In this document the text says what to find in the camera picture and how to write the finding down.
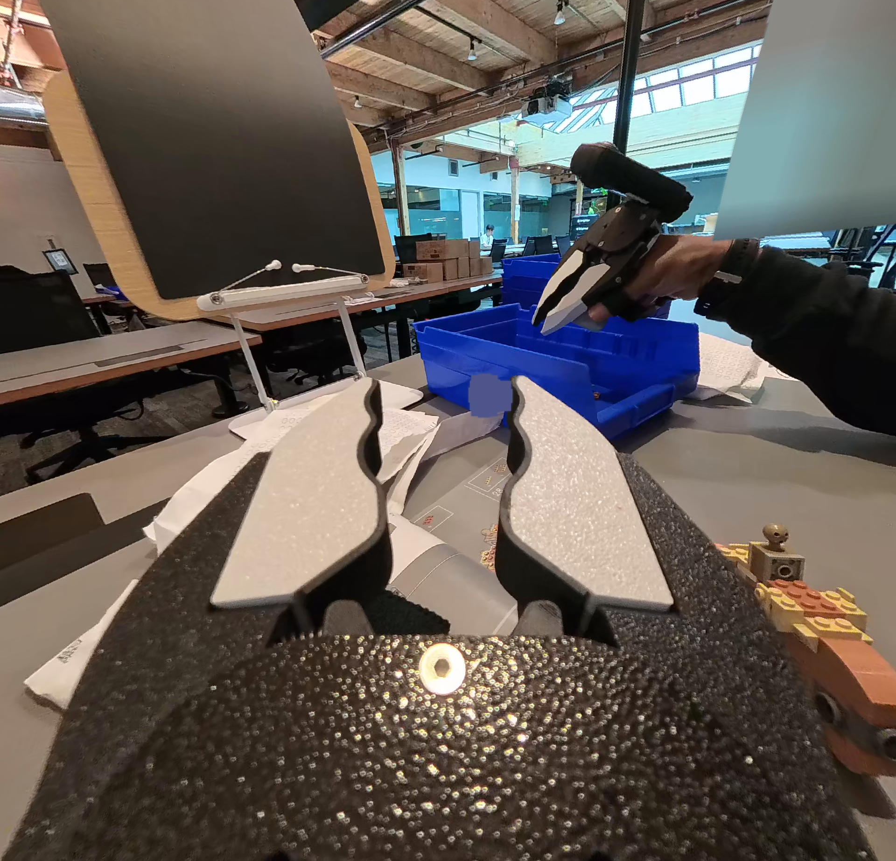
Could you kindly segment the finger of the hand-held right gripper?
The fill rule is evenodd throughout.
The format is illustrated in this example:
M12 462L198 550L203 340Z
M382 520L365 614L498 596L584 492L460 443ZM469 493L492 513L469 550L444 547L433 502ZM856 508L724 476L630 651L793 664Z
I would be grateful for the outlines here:
M536 328L562 328L581 317L587 307L584 296L596 284L596 265L582 249L564 257L532 313Z
M611 267L606 263L564 262L548 281L538 303L538 328L547 336L581 317L588 294Z

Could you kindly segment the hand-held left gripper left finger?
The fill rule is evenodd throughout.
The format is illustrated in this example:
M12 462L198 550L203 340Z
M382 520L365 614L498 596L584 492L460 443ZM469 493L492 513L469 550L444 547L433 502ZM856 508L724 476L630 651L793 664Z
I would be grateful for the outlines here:
M273 446L210 602L310 609L366 602L392 574L385 491L376 480L383 408L363 378Z

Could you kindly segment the blue plastic bin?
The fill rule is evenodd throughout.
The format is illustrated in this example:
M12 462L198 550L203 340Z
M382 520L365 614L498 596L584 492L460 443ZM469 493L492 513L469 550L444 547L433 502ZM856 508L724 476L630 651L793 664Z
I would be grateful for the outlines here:
M518 304L524 310L536 305L560 261L561 255L555 252L504 258L501 304Z
M526 376L615 440L693 393L699 330L688 322L611 318L592 331L570 324L544 336L532 311L502 305L416 327L427 385L469 409L473 376Z

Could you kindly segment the small orange brick plate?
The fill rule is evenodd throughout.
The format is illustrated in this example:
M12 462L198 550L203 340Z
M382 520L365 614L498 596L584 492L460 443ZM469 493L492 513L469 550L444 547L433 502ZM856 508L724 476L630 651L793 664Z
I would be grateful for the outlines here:
M770 579L764 585L777 588L786 598L797 602L807 615L836 618L857 608L852 599L838 590L819 591L799 579Z

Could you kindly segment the orange and tan brick model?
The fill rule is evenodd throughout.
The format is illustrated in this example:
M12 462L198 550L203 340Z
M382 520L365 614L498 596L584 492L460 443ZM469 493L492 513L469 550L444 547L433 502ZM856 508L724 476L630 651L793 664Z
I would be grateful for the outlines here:
M895 671L868 634L868 614L843 587L805 581L805 557L791 551L789 532L769 523L763 539L717 543L758 608L778 631L823 721L835 760L869 777L895 776ZM843 617L807 615L770 579L802 580L838 590L857 607Z

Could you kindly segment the person's right forearm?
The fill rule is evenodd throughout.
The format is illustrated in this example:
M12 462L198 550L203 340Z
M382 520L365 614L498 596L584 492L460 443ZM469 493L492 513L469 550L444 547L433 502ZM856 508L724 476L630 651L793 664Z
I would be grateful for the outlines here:
M836 418L895 434L895 295L765 247L725 322Z

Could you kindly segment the background office desk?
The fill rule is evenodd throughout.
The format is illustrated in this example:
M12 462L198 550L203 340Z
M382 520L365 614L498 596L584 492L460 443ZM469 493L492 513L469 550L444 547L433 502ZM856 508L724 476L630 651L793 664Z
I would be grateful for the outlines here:
M194 320L1 355L3 406L240 350L230 326Z
M438 295L447 295L468 288L500 284L501 281L502 275L500 273L492 273L476 278L441 281L433 284L418 283L406 286L390 286L374 292L372 298L362 298L356 303L348 304L346 309L350 315L360 314L383 307L412 303ZM339 311L336 302L331 299L325 299L312 306L294 302L271 307L253 308L241 312L238 315L238 320L244 329L260 333L338 317Z

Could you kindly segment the grey desk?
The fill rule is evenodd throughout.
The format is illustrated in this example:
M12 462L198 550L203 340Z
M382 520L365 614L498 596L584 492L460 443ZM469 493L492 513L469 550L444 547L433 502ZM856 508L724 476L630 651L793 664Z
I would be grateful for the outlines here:
M239 447L229 420L2 496L2 520L90 494L107 523L173 495ZM747 542L764 524L790 530L807 579L843 586L894 659L894 439L830 416L803 384L768 378L753 405L682 400L617 447L714 542ZM2 851L39 783L59 713L24 680L104 615L154 560L147 539L2 606Z

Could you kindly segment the person's right hand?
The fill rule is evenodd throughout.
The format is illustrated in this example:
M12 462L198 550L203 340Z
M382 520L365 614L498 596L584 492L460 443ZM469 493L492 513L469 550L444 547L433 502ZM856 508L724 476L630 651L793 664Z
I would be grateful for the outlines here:
M711 236L659 235L623 292L637 304L653 304L659 297L695 299L733 243Z

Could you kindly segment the crumpled white paper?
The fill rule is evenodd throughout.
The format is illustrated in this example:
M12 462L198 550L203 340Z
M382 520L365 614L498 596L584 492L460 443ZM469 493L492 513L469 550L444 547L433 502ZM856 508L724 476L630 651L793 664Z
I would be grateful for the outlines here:
M251 429L249 438L240 448L209 463L191 478L175 492L160 514L144 530L157 551L165 550L253 455L271 450L284 434L292 431L317 409L331 406L336 397L336 394L331 394L297 407L277 409ZM385 407L384 423L379 432L382 458L399 441L426 435L436 428L437 423L436 416L420 411ZM60 711L67 709L91 655L137 582L137 579L131 580L90 630L85 631L24 681L25 690L33 698L43 700Z

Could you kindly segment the black wristwatch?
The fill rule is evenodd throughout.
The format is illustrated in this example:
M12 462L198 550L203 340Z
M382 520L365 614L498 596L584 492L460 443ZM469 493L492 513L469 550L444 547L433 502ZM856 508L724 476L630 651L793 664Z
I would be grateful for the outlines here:
M700 290L693 312L704 318L722 321L739 286L757 261L760 250L758 239L734 240L720 268Z

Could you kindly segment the stack of cardboard boxes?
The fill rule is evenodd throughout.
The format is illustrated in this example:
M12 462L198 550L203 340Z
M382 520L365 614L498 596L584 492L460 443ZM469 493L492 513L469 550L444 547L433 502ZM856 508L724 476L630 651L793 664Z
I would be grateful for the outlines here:
M403 277L411 282L435 284L492 275L490 253L482 254L479 240L420 240L399 254Z

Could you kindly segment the grey instruction booklet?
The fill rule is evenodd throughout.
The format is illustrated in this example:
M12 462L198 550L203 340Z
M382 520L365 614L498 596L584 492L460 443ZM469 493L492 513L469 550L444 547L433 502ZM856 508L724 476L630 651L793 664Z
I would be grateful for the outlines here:
M389 588L441 616L453 634L511 633L517 603L495 574L498 512L509 471L491 432L502 416L469 412L401 439L379 475L387 483Z

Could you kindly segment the ceiling projector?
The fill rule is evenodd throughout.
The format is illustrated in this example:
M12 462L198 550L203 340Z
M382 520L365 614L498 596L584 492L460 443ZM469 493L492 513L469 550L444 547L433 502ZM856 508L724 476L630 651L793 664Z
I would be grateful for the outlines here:
M552 79L535 90L521 105L520 119L543 126L565 119L573 112L570 84Z

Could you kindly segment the black office chair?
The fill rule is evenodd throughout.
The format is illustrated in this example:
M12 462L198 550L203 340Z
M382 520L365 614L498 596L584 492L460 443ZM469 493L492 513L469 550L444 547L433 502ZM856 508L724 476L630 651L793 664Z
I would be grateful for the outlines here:
M100 335L68 275L1 267L1 353Z

